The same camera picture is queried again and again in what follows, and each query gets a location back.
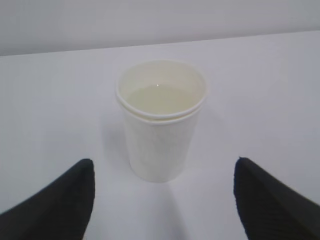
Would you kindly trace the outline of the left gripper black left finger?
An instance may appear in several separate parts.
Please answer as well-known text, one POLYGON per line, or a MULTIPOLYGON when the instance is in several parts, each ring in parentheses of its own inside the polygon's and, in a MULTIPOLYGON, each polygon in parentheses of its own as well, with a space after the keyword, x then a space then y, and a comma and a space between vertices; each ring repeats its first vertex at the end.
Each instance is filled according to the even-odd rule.
POLYGON ((2 240, 82 240, 95 200, 95 171, 82 159, 38 193, 0 215, 2 240))

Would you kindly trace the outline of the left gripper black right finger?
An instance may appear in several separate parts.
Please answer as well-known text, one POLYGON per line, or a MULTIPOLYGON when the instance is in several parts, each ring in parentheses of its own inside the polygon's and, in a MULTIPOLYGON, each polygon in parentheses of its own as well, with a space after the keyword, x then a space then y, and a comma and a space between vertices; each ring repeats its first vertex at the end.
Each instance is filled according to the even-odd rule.
POLYGON ((249 240, 318 240, 320 206, 249 158, 234 168, 233 194, 249 240))

